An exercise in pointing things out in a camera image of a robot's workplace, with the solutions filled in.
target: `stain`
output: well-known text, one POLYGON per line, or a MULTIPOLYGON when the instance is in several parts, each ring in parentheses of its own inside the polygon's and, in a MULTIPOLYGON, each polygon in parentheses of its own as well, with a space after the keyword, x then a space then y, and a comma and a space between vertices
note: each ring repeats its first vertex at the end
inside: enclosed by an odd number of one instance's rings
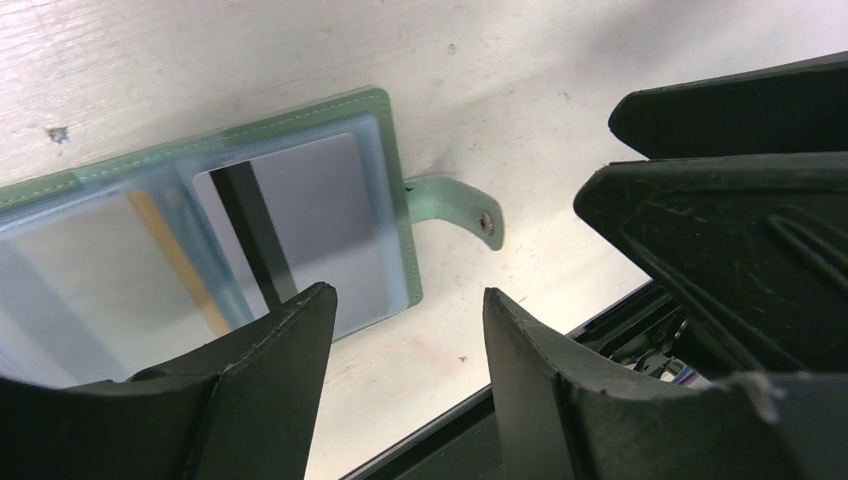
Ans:
POLYGON ((68 136, 68 127, 53 127, 44 130, 51 141, 59 145, 70 142, 71 137, 68 136))

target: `white painted wood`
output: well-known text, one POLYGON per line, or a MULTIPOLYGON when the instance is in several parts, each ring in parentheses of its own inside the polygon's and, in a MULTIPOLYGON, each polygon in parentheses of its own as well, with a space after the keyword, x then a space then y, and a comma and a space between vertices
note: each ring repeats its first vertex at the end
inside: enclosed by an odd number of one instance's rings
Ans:
POLYGON ((375 84, 404 172, 498 198, 493 254, 415 227, 426 298, 333 346, 308 477, 331 479, 487 382, 482 291, 568 331, 645 277, 575 216, 626 93, 848 48, 848 4, 795 0, 42 0, 0 5, 2 183, 375 84), (69 128, 52 143, 44 129, 69 128))

